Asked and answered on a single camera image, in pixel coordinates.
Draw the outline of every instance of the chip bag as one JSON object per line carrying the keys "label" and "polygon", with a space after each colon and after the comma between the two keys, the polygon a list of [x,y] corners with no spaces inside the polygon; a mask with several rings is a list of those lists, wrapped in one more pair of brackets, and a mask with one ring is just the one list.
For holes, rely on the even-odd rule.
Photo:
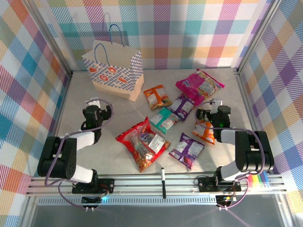
{"label": "chip bag", "polygon": [[151,130],[148,117],[116,137],[132,154],[140,173],[149,167],[170,145]]}
{"label": "chip bag", "polygon": [[[212,127],[212,124],[210,122],[205,122],[203,120],[200,120],[199,123],[205,125],[206,127]],[[193,134],[200,137],[204,141],[214,144],[214,131],[212,129],[206,129],[203,128],[201,125],[196,123],[196,128],[193,131]]]}
{"label": "chip bag", "polygon": [[193,99],[195,105],[200,105],[204,99],[211,96],[216,90],[224,87],[224,84],[218,82],[206,72],[197,70],[190,74],[186,79],[176,83],[177,88],[183,91],[189,98]]}
{"label": "chip bag", "polygon": [[174,113],[166,108],[162,108],[160,112],[150,119],[151,124],[163,134],[180,120]]}
{"label": "chip bag", "polygon": [[144,94],[147,97],[148,102],[150,104],[150,108],[152,110],[158,107],[169,106],[172,104],[164,90],[163,85],[158,85],[156,87],[148,89],[144,91]]}
{"label": "chip bag", "polygon": [[180,143],[169,153],[169,155],[178,159],[179,162],[191,169],[195,159],[200,154],[204,144],[188,137],[182,133]]}
{"label": "chip bag", "polygon": [[175,115],[177,115],[182,121],[185,121],[190,111],[193,109],[195,102],[186,98],[185,94],[182,93],[179,97],[167,107],[170,111],[172,111]]}

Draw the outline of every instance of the purple snack bag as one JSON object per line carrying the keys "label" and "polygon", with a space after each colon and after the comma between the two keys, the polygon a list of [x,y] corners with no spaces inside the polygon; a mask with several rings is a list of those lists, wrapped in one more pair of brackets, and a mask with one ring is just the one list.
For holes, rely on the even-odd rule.
{"label": "purple snack bag", "polygon": [[186,165],[191,169],[195,159],[203,149],[204,144],[188,137],[182,133],[180,142],[177,146],[169,153],[169,155],[178,159],[179,162]]}
{"label": "purple snack bag", "polygon": [[185,94],[182,93],[167,109],[177,115],[182,121],[185,121],[194,105],[195,102],[190,98],[186,98]]}

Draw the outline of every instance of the pink snack bag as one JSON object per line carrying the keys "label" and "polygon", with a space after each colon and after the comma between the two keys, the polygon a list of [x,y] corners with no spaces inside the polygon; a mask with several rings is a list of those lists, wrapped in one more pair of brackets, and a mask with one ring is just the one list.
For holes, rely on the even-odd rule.
{"label": "pink snack bag", "polygon": [[211,96],[216,90],[225,87],[206,72],[197,69],[196,73],[190,74],[186,79],[176,83],[177,88],[193,99],[195,105],[200,105],[204,99]]}

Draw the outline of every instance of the white bag with orange print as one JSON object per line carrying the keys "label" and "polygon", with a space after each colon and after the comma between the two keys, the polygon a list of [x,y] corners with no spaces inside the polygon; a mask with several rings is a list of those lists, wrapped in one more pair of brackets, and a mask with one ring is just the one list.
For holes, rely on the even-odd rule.
{"label": "white bag with orange print", "polygon": [[135,101],[138,97],[143,78],[142,55],[135,48],[113,43],[111,27],[110,42],[95,40],[93,49],[82,56],[95,88],[122,98]]}

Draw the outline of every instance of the orange snack bag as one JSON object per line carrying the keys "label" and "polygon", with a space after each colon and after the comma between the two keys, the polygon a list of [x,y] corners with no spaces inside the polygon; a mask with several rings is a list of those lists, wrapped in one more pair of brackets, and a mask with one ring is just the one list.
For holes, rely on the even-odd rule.
{"label": "orange snack bag", "polygon": [[[210,122],[205,122],[203,120],[199,120],[199,122],[206,127],[212,127],[212,124]],[[214,144],[214,131],[212,129],[203,128],[201,125],[196,123],[196,128],[193,131],[193,134],[208,143]]]}
{"label": "orange snack bag", "polygon": [[152,87],[146,91],[144,91],[145,96],[148,99],[150,104],[150,108],[152,110],[158,107],[169,106],[172,104],[171,100],[167,96],[164,86],[158,85],[156,87]]}

